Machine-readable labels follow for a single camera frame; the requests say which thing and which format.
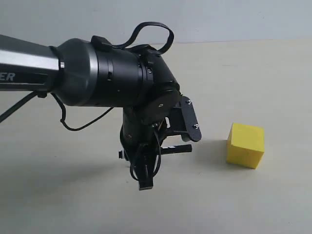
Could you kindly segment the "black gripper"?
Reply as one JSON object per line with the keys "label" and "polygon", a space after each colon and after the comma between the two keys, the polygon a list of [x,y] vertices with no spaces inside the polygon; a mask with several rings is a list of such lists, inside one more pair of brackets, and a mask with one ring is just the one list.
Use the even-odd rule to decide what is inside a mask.
{"label": "black gripper", "polygon": [[130,174],[138,178],[139,190],[150,190],[161,165],[161,145],[166,138],[165,118],[169,111],[160,111],[143,118],[132,107],[122,109],[120,142],[126,160],[130,162]]}

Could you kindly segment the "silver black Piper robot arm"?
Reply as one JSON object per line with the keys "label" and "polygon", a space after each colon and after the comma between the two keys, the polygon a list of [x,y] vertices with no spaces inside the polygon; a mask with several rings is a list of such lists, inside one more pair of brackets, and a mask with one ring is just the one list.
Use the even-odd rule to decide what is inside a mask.
{"label": "silver black Piper robot arm", "polygon": [[180,86],[162,58],[165,48],[129,48],[105,38],[69,39],[44,46],[0,38],[0,89],[28,95],[1,115],[5,120],[34,97],[51,94],[66,106],[123,109],[120,141],[140,190],[151,189],[161,164],[166,117],[181,101]]}

